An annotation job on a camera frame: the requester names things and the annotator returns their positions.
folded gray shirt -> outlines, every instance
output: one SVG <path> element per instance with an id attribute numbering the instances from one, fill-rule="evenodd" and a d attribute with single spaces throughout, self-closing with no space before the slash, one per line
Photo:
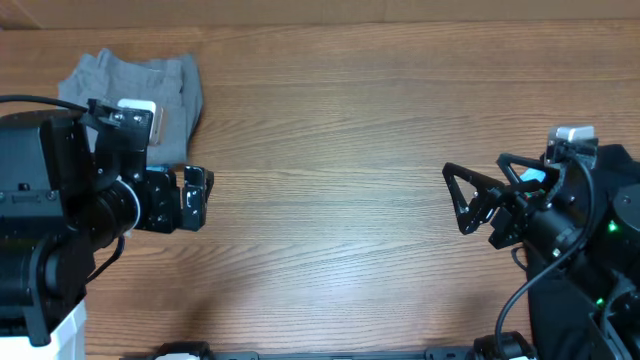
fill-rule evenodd
<path id="1" fill-rule="evenodd" d="M 133 64 L 108 49 L 97 58 L 84 54 L 71 76 L 58 84 L 58 98 L 86 106 L 88 99 L 116 105 L 120 99 L 151 100 L 165 110 L 164 137 L 147 149 L 149 165 L 187 161 L 187 147 L 202 111 L 198 66 L 191 55 Z M 96 132 L 87 130 L 93 151 Z"/>

wood grain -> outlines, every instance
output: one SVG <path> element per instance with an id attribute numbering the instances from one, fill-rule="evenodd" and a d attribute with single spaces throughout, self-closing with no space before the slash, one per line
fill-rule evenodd
<path id="1" fill-rule="evenodd" d="M 39 28 L 40 25 L 15 0 L 0 0 L 0 30 Z"/>
<path id="2" fill-rule="evenodd" d="M 46 29 L 640 17 L 629 0 L 12 1 Z"/>
<path id="3" fill-rule="evenodd" d="M 456 230 L 444 163 L 497 176 L 501 152 L 537 156 L 560 123 L 640 155 L 638 21 L 0 33 L 0 93 L 55 96 L 102 47 L 196 55 L 206 108 L 190 157 L 217 177 L 200 232 L 137 232 L 91 284 L 91 359 L 196 339 L 470 344 L 524 274 L 490 229 Z M 530 337 L 526 299 L 506 329 Z"/>

white plastic part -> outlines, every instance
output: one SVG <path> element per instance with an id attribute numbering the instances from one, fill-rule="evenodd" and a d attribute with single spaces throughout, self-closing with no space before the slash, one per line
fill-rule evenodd
<path id="1" fill-rule="evenodd" d="M 156 360 L 198 360 L 200 359 L 197 356 L 189 355 L 189 354 L 167 354 L 163 356 L 159 356 Z"/>
<path id="2" fill-rule="evenodd" d="M 33 347 L 27 336 L 0 337 L 0 359 L 85 360 L 84 323 L 87 309 L 82 300 L 51 333 L 51 343 Z"/>
<path id="3" fill-rule="evenodd" d="M 567 140 L 574 142 L 579 140 L 591 140 L 596 137 L 593 125 L 566 125 L 556 126 L 549 131 L 549 140 Z"/>

black cable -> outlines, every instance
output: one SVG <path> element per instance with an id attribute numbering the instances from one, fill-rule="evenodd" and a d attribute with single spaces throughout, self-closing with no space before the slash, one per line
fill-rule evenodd
<path id="1" fill-rule="evenodd" d="M 504 353 L 504 346 L 502 345 L 501 335 L 502 335 L 502 325 L 504 324 L 504 320 L 506 319 L 507 314 L 509 313 L 509 310 L 511 310 L 511 308 L 513 307 L 513 305 L 515 305 L 518 299 L 520 299 L 520 297 L 522 297 L 522 295 L 524 295 L 527 292 L 527 290 L 529 290 L 537 281 L 539 281 L 545 275 L 547 275 L 548 273 L 556 269 L 566 259 L 568 259 L 571 255 L 573 255 L 573 253 L 575 253 L 589 239 L 589 233 L 591 232 L 591 227 L 593 227 L 593 219 L 595 218 L 595 208 L 596 208 L 595 186 L 593 185 L 593 178 L 591 177 L 591 173 L 589 172 L 589 169 L 587 169 L 587 167 L 583 163 L 581 163 L 577 157 L 572 156 L 571 160 L 573 160 L 573 162 L 575 162 L 576 165 L 578 165 L 578 168 L 580 169 L 582 176 L 587 182 L 587 187 L 589 190 L 588 191 L 589 208 L 587 210 L 588 212 L 587 212 L 587 218 L 585 220 L 584 228 L 580 233 L 580 235 L 578 236 L 578 239 L 576 239 L 576 241 L 571 245 L 571 247 L 564 254 L 562 254 L 556 261 L 554 261 L 549 266 L 547 266 L 544 270 L 542 270 L 533 279 L 524 283 L 524 285 L 522 285 L 520 289 L 518 289 L 518 291 L 516 291 L 513 295 L 511 295 L 511 298 L 509 298 L 507 303 L 502 308 L 502 311 L 500 311 L 500 315 L 498 316 L 498 320 L 496 321 L 494 336 L 496 338 L 496 347 L 498 349 L 498 355 L 502 359 L 508 360 L 506 354 Z"/>
<path id="2" fill-rule="evenodd" d="M 74 103 L 70 103 L 70 102 L 62 101 L 58 99 L 42 97 L 42 96 L 33 96 L 33 95 L 0 95 L 0 104 L 6 103 L 6 102 L 34 102 L 38 104 L 59 106 L 59 107 L 67 108 L 70 110 L 79 110 L 82 112 L 87 111 L 87 108 L 82 107 L 80 105 L 76 105 Z"/>
<path id="3" fill-rule="evenodd" d="M 522 263 L 522 261 L 520 261 L 520 259 L 518 259 L 518 250 L 520 249 L 524 249 L 524 246 L 518 246 L 511 249 L 511 257 L 513 258 L 513 262 L 515 262 L 520 269 L 527 271 L 527 267 Z"/>
<path id="4" fill-rule="evenodd" d="M 102 272 L 105 271 L 109 267 L 109 265 L 113 264 L 116 260 L 120 258 L 120 255 L 122 255 L 123 252 L 124 252 L 124 235 L 121 235 L 118 238 L 118 244 L 116 245 L 116 250 L 113 252 L 111 257 L 107 259 L 107 261 L 105 261 L 104 264 L 100 265 L 100 267 L 96 269 L 96 271 L 94 271 L 93 273 L 91 273 L 91 275 L 89 275 L 89 277 L 87 278 L 87 282 L 85 284 L 90 283 L 95 278 L 97 278 L 98 275 L 102 274 Z"/>

